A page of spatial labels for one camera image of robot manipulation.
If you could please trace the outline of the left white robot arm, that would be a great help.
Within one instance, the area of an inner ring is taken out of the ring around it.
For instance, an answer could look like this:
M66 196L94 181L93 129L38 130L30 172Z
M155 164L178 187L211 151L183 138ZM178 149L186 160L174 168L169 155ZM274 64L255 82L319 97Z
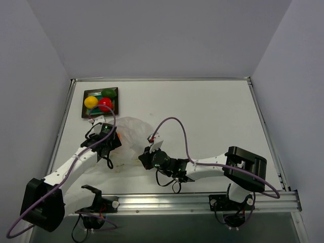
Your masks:
M42 179L31 179L25 190L20 215L22 219L48 232L54 231L63 219L78 211L97 213L104 206L116 208L115 200L102 197L102 191L82 185L70 190L73 183L99 160L107 160L113 169L109 154L121 146L116 126L99 123L100 130L87 136L76 153L61 167Z

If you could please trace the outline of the aluminium front rail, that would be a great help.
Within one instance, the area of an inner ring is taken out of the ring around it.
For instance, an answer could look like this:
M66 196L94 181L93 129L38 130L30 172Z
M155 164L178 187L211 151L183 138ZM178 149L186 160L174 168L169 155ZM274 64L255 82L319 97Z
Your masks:
M117 196L119 215L181 215L208 214L210 210L209 195L224 193L182 193L182 194L103 194L104 198ZM256 213L291 213L302 210L296 192L282 192L279 199L273 195L256 194L254 212Z

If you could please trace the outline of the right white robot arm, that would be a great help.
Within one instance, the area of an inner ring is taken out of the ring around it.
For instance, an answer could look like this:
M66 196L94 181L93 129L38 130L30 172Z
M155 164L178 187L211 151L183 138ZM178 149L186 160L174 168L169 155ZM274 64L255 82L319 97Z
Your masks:
M156 169L178 183L227 177L231 183L225 203L231 209L238 208L250 193L265 191L267 160L236 146L219 156L194 161L171 158L161 149L146 147L138 159L146 170Z

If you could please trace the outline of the green fake lime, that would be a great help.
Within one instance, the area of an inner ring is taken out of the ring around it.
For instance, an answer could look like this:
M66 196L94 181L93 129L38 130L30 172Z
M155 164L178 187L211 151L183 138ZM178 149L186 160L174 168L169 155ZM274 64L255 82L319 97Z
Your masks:
M101 95L102 97L114 99L117 96L117 93L114 89L103 89Z

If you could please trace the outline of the translucent plastic bag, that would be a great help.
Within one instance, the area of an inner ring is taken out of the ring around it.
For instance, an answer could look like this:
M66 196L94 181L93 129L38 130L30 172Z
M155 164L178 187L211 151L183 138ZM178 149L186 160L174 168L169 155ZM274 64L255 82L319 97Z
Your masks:
M113 150L109 158L114 165L109 169L104 160L88 169L86 174L121 174L135 169L141 165L138 156L148 146L147 137L154 128L147 122L134 117L121 117L116 119L117 133L121 135L121 147Z

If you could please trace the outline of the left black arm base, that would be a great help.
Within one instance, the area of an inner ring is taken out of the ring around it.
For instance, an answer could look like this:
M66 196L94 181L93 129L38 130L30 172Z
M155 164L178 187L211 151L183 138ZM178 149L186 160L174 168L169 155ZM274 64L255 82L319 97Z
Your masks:
M83 185L76 196L76 210L72 212L81 215L86 230L107 231L118 228L116 223L104 216L105 213L117 213L117 196L104 198L101 190L90 185Z

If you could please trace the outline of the red fake fruit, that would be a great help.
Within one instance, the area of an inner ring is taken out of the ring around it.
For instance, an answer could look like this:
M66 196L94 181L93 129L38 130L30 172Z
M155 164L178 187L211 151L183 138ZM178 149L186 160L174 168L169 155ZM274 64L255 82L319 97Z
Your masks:
M113 110L114 104L112 100L108 97L103 97L98 102L98 107L101 112L110 112L110 110Z

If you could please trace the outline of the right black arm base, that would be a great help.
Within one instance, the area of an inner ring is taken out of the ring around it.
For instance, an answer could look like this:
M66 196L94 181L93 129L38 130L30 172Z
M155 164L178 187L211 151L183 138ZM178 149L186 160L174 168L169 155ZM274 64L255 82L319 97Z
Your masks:
M235 202L225 194L209 195L210 210L221 225L228 229L239 230L252 216L255 209L256 195L249 194L243 202Z

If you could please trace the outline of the square teal brown-rimmed plate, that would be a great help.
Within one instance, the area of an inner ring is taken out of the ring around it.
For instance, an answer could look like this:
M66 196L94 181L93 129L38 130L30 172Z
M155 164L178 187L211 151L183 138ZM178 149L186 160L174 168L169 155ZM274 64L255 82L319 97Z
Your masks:
M112 87L112 88L101 88L101 89L94 89L94 90L85 90L84 91L84 97L83 97L83 107L82 107L82 118L88 118L89 116L89 112L91 111L91 109L87 109L84 105L84 100L88 97L88 96L95 96L97 97L98 100L100 100L102 97L101 95L101 91L103 89L114 89L117 93L117 96L114 99L111 99L113 104L114 104L114 108L113 108L113 112L115 115L119 114L119 104L118 104L118 87ZM91 112L91 116L92 117L98 117L98 116L112 116L111 112L101 112L99 107L96 107L95 109L93 109L93 111Z

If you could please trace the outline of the yellow fake lemon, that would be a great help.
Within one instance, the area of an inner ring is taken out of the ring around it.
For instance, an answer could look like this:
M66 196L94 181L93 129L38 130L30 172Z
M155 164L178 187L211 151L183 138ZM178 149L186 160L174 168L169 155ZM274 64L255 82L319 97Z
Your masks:
M85 100L84 100L84 105L87 109L92 109L95 106L97 106L99 103L99 100L97 99L97 97L95 96L88 96Z

